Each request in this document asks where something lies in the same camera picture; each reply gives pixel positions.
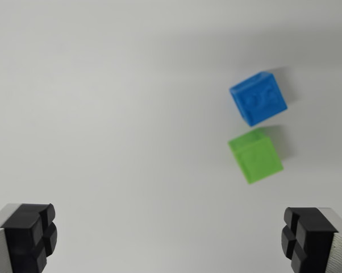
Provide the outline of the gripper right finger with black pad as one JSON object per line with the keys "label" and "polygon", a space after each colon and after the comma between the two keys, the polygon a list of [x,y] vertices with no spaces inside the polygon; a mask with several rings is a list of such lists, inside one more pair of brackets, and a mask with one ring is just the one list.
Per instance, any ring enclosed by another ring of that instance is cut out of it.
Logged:
{"label": "gripper right finger with black pad", "polygon": [[286,208],[282,250],[294,272],[342,272],[342,218],[331,208]]}

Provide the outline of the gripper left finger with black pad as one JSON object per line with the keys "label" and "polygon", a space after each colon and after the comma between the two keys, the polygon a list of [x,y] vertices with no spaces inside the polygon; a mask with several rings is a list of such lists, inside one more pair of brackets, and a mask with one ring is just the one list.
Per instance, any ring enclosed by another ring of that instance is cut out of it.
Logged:
{"label": "gripper left finger with black pad", "polygon": [[0,273],[43,272],[57,243],[52,204],[9,203],[0,210]]}

